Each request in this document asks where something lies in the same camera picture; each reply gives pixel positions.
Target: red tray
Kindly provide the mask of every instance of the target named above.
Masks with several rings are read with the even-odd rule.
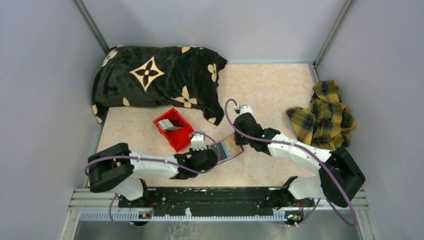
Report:
[[[178,120],[184,128],[175,131],[164,131],[158,124],[158,122],[163,119]],[[171,108],[162,116],[156,118],[153,123],[154,125],[156,125],[159,132],[165,136],[165,138],[168,140],[169,144],[171,144],[173,149],[175,149],[175,151],[179,152],[181,151],[181,149],[190,144],[189,134],[193,132],[193,128],[190,123],[188,123],[175,108]]]

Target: black and white robotic arm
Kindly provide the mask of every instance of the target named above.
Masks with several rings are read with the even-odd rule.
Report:
[[[146,198],[148,191],[146,183],[141,180],[143,177],[195,178],[199,173],[210,171],[217,162],[218,156],[206,145],[205,136],[195,133],[191,136],[189,152],[184,154],[146,155],[129,150],[127,143],[119,143],[90,156],[86,168],[91,192],[113,191],[134,201]]]
[[[235,111],[239,116],[235,119],[234,126],[243,134],[256,138],[256,140],[251,139],[236,131],[235,143],[237,145],[250,145],[257,152],[288,159],[316,175],[312,177],[294,176],[284,184],[295,200],[323,198],[339,207],[348,206],[329,174],[313,156],[307,153],[307,150],[318,157],[331,171],[349,200],[352,200],[364,184],[365,176],[345,149],[338,148],[335,151],[320,149],[291,139],[276,129],[263,129],[256,122],[253,111],[248,105],[238,105],[235,107]]]

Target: yellow and green plaid fabric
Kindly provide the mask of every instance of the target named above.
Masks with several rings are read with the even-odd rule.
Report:
[[[290,107],[285,111],[297,139],[305,144],[336,150],[349,145],[349,132],[356,126],[349,108],[340,100],[335,80],[320,81],[313,86],[309,109]]]

